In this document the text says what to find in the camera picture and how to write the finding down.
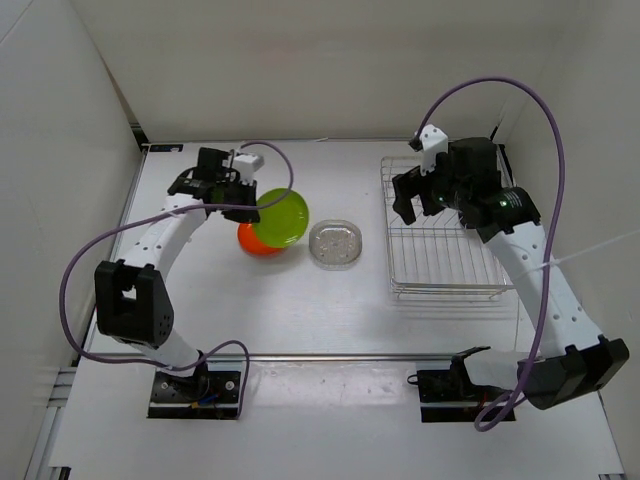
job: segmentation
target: green bowl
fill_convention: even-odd
[[[257,204],[272,202],[286,192],[286,188],[269,190],[262,195]],[[275,205],[260,210],[260,223],[253,224],[256,237],[269,247],[286,248],[296,243],[309,225],[309,208],[304,198],[297,192],[291,192]]]

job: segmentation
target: wall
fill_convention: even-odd
[[[168,141],[408,137],[456,82],[535,80],[578,0],[73,2],[149,139]],[[521,107],[512,93],[478,86],[436,120],[489,134]]]
[[[584,1],[539,82],[558,117],[567,189],[558,257],[640,228],[640,3]],[[544,117],[530,105],[508,143],[516,180],[550,217],[557,159]],[[603,391],[630,478],[640,478],[640,236],[569,261],[563,270],[609,338],[623,337],[631,360]]]
[[[140,158],[70,4],[27,4],[0,1],[2,479],[23,478],[57,368],[71,359],[57,315],[63,268],[118,222]],[[72,282],[76,333],[91,304],[87,279],[108,250],[96,248]]]

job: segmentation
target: rack wire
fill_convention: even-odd
[[[380,169],[387,226],[391,290],[398,299],[425,294],[491,298],[512,289],[502,266],[475,230],[465,229],[455,210],[424,216],[413,199],[416,222],[405,225],[393,211],[392,179],[419,165],[420,157],[385,157]],[[510,182],[503,174],[503,184]]]

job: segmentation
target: orange plate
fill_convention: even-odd
[[[245,252],[252,255],[271,255],[283,250],[282,248],[269,247],[262,243],[258,237],[256,237],[250,223],[241,223],[238,225],[238,242],[240,242],[240,246]]]

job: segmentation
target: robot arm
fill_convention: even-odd
[[[196,167],[183,172],[169,188],[162,212],[204,203],[256,204],[254,173],[262,157],[201,148]],[[173,328],[174,312],[165,288],[173,262],[211,211],[188,210],[149,226],[142,238],[116,262],[104,261],[95,271],[98,329],[118,342],[131,345],[146,357],[168,367],[183,367],[198,360]],[[232,221],[253,223],[257,211],[225,210]],[[206,366],[189,370],[165,369],[183,391],[201,391]]]
[[[418,138],[423,162],[393,179],[394,211],[406,224],[415,222],[411,199],[416,195],[425,216],[444,208],[457,210],[461,223],[476,229],[498,258],[537,326],[546,235],[531,198],[522,188],[502,187],[496,146],[489,139],[449,143],[433,125],[427,125]],[[524,389],[540,409],[601,389],[629,358],[624,341],[604,337],[554,265],[540,354]],[[451,377],[463,395],[477,386],[513,390],[526,356],[473,348],[454,357]]]

